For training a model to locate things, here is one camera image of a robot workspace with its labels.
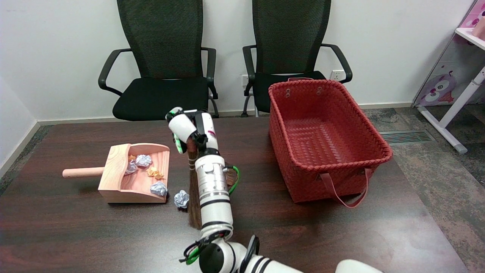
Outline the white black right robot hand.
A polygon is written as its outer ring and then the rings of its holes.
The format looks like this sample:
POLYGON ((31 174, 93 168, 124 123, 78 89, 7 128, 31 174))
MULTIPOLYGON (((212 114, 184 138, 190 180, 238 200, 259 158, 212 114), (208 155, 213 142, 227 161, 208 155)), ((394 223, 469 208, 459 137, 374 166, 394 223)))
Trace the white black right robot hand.
POLYGON ((175 107, 166 114, 165 119, 180 154, 187 152, 188 142, 193 141, 201 156, 220 155, 211 114, 202 110, 184 111, 181 107, 175 107))

